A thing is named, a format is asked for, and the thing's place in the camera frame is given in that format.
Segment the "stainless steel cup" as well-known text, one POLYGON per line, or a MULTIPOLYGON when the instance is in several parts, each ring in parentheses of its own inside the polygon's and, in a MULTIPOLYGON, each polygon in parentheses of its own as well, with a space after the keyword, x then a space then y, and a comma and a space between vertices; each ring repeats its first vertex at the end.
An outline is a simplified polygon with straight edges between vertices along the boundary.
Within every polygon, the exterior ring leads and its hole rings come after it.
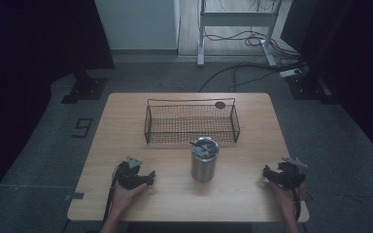
POLYGON ((219 157, 220 147, 219 147, 219 144, 210 137, 200 137, 197 140, 195 140, 194 142, 200 141, 200 140, 210 140, 210 141, 215 142, 218 145, 218 155, 215 158, 213 158, 211 160, 207 160, 207 161, 202 161, 200 159, 197 159, 191 152, 192 145, 191 145, 191 148, 190 148, 190 153, 191 153, 191 171, 190 172, 191 172, 191 175, 196 181, 198 181, 200 183, 207 183, 213 178, 213 176, 215 174, 215 169, 216 169, 217 159, 219 157))

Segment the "crumpled grey paper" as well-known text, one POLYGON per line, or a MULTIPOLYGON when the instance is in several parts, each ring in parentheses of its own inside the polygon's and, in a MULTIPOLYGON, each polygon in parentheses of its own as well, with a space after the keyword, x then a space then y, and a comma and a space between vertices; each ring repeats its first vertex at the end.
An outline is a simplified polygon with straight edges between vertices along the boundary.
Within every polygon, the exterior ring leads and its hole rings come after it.
POLYGON ((215 158, 218 155, 218 145, 215 142, 210 140, 200 140, 194 143, 207 149, 206 151, 203 151, 199 147, 192 146, 191 152, 197 159, 207 161, 215 158))

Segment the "person's right hand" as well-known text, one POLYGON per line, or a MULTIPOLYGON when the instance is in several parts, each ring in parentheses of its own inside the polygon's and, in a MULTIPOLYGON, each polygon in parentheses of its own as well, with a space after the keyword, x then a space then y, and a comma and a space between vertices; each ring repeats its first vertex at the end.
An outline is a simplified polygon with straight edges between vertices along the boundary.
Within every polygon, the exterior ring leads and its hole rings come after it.
POLYGON ((276 183, 269 183, 269 186, 275 193, 283 217, 296 217, 296 205, 292 191, 283 189, 276 183))

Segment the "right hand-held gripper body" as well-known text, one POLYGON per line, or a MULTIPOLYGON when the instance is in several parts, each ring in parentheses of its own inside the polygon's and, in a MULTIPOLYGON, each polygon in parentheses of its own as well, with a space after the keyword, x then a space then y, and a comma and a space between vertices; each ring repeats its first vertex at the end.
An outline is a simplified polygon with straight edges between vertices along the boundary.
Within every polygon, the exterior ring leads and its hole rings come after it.
POLYGON ((299 172, 300 168, 307 168, 307 165, 298 157, 283 157, 283 162, 278 164, 280 173, 276 173, 273 176, 272 182, 284 189, 300 187, 306 179, 306 175, 299 172))

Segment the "black stand base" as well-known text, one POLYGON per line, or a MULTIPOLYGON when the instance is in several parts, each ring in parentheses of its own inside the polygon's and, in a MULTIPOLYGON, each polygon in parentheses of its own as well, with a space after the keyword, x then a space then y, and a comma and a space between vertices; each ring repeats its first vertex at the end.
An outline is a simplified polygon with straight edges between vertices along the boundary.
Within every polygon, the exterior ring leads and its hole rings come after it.
POLYGON ((301 74, 286 78, 289 90, 295 100, 318 100, 326 105, 336 105, 339 101, 324 78, 313 79, 301 74))
POLYGON ((62 104, 76 104, 79 100, 99 100, 106 86, 107 79, 91 78, 86 70, 74 72, 76 83, 71 92, 65 95, 62 104))

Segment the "person's left hand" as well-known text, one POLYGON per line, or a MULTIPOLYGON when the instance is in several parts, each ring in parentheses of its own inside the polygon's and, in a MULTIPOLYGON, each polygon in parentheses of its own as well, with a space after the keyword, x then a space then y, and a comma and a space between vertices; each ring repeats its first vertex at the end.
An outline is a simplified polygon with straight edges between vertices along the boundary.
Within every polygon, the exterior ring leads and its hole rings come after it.
POLYGON ((116 216, 121 214, 131 204, 136 196, 141 194, 147 187, 148 186, 143 183, 133 189, 126 189, 117 183, 114 187, 114 196, 110 214, 116 216))

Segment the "white power strip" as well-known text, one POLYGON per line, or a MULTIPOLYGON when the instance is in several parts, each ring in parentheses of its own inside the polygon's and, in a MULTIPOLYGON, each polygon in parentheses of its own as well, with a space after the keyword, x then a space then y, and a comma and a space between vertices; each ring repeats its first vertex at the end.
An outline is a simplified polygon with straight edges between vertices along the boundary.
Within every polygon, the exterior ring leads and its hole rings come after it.
POLYGON ((280 72, 279 76, 280 78, 287 78, 295 75, 302 74, 302 71, 300 69, 290 69, 283 72, 280 72))

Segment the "white desk frame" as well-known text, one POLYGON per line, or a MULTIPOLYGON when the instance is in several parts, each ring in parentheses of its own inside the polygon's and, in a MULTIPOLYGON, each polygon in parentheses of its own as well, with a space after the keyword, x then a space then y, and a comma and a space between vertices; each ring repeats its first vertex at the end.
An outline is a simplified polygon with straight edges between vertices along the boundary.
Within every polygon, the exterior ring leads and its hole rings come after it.
POLYGON ((215 13, 206 11, 206 0, 198 0, 198 29, 197 66, 205 64, 204 29, 207 26, 255 26, 267 27, 267 34, 260 40, 262 51, 271 67, 277 65, 271 46, 272 34, 279 16, 283 0, 278 0, 272 12, 246 12, 246 13, 215 13))

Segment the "dark curtain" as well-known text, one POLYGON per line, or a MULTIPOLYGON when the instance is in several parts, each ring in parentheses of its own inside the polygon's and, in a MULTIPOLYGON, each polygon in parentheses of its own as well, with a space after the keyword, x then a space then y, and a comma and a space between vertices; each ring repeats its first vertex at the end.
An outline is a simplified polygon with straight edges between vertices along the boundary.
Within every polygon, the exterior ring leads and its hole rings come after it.
POLYGON ((281 39, 373 143, 373 0, 291 0, 281 39))
POLYGON ((94 0, 0 0, 0 182, 56 80, 114 61, 94 0))

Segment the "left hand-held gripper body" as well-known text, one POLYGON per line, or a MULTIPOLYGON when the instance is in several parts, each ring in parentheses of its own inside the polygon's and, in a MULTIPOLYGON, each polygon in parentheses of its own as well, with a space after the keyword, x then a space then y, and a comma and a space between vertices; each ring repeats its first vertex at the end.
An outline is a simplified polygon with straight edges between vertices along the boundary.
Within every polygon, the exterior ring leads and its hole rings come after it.
POLYGON ((127 156, 125 161, 118 165, 114 174, 114 183, 119 183, 126 189, 133 189, 147 182, 146 177, 139 176, 142 161, 133 156, 127 156))

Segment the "white cabinet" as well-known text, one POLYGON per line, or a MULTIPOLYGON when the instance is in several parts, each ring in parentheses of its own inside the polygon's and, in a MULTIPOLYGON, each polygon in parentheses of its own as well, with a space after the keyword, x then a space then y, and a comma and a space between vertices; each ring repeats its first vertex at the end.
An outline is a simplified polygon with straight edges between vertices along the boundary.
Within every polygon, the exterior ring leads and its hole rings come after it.
POLYGON ((179 0, 94 0, 111 50, 177 50, 179 0))

